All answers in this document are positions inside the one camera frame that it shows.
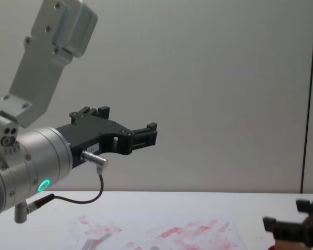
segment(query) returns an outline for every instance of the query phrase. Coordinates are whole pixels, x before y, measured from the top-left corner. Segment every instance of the white table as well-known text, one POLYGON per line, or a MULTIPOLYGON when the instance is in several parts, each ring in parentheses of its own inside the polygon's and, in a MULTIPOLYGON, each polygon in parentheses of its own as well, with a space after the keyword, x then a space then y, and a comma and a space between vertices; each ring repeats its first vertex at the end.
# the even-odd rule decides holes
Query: white table
MULTIPOLYGON (((33 201, 49 194, 43 192, 33 201)), ((57 195, 86 200, 97 192, 55 192, 57 195)), ((312 194, 104 192, 95 203, 76 205, 54 200, 28 216, 24 224, 14 223, 14 209, 0 214, 0 250, 49 250, 66 223, 79 215, 96 211, 171 211, 226 214, 233 218, 248 249, 268 249, 271 234, 264 231, 262 217, 302 221, 296 199, 313 199, 312 194)))

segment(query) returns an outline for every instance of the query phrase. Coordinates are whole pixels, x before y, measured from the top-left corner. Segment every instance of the green led ring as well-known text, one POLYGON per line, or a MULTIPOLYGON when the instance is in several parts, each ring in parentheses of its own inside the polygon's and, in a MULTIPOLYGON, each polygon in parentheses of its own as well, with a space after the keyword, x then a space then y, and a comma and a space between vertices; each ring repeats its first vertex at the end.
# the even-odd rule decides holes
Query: green led ring
POLYGON ((49 179, 42 181, 42 183, 38 187, 38 192, 44 191, 50 185, 50 183, 51 181, 49 179))

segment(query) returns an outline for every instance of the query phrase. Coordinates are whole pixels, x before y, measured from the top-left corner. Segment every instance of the paper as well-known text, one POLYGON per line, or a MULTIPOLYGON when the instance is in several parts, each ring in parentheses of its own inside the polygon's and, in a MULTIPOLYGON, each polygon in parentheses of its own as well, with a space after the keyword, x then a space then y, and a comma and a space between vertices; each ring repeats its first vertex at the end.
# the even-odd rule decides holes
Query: paper
POLYGON ((225 216, 101 212, 65 228, 59 250, 245 250, 225 216))

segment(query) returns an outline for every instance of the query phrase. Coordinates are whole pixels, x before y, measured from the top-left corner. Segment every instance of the cylindrical joint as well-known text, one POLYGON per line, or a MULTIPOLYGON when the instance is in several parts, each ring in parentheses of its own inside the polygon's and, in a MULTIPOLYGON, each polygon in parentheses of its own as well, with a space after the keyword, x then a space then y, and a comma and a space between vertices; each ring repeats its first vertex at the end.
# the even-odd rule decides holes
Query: cylindrical joint
POLYGON ((15 222, 25 223, 27 221, 27 202, 21 202, 15 206, 15 222))
POLYGON ((18 135, 14 146, 0 152, 0 213, 16 206, 17 219, 23 221, 21 203, 65 178, 72 165, 69 145, 55 129, 18 135))
POLYGON ((92 162, 98 166, 101 166, 102 168, 105 168, 109 164, 109 161, 107 159, 104 159, 98 155, 92 154, 88 151, 82 151, 80 157, 82 160, 92 162))

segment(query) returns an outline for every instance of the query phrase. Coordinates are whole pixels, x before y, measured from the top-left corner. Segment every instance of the black cable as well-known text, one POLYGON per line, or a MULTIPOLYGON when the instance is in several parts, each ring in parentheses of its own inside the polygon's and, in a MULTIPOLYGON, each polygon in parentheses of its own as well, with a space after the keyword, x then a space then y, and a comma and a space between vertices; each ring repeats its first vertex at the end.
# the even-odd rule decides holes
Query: black cable
POLYGON ((300 181, 300 193, 303 193, 304 187, 304 175, 305 175, 305 163, 306 163, 306 150, 307 150, 307 138, 308 138, 308 126, 309 126, 309 111, 311 106, 311 96, 312 96, 312 84, 313 84, 313 48, 312 48, 312 61, 311 61, 311 73, 309 79, 309 93, 308 93, 308 104, 307 104, 307 116, 306 116, 306 129, 305 129, 305 143, 304 143, 304 153, 303 153, 303 165, 302 165, 302 177, 300 181))
POLYGON ((100 178, 100 182, 101 182, 100 192, 94 199, 91 199, 89 201, 75 201, 73 199, 68 199, 65 197, 56 196, 54 194, 49 194, 43 198, 38 199, 37 201, 34 201, 33 203, 34 203, 34 205, 36 205, 36 209, 38 209, 38 208, 44 206, 45 204, 49 203, 50 201, 53 201, 54 199, 62 199, 63 201, 71 202, 71 203, 75 203, 75 204, 88 204, 88 203, 95 202, 98 198, 101 197, 101 195, 103 193, 103 188, 104 188, 104 181, 103 181, 103 177, 101 174, 99 175, 99 178, 100 178))
POLYGON ((89 201, 75 201, 73 199, 68 199, 68 198, 61 197, 61 196, 54 196, 54 198, 55 199, 62 199, 63 201, 71 202, 71 203, 75 203, 75 204, 88 204, 88 203, 95 202, 98 198, 101 197, 101 195, 103 193, 103 188, 104 188, 104 181, 103 181, 103 177, 101 174, 99 175, 99 178, 100 178, 100 182, 101 182, 101 189, 100 189, 99 194, 94 199, 91 199, 89 201))

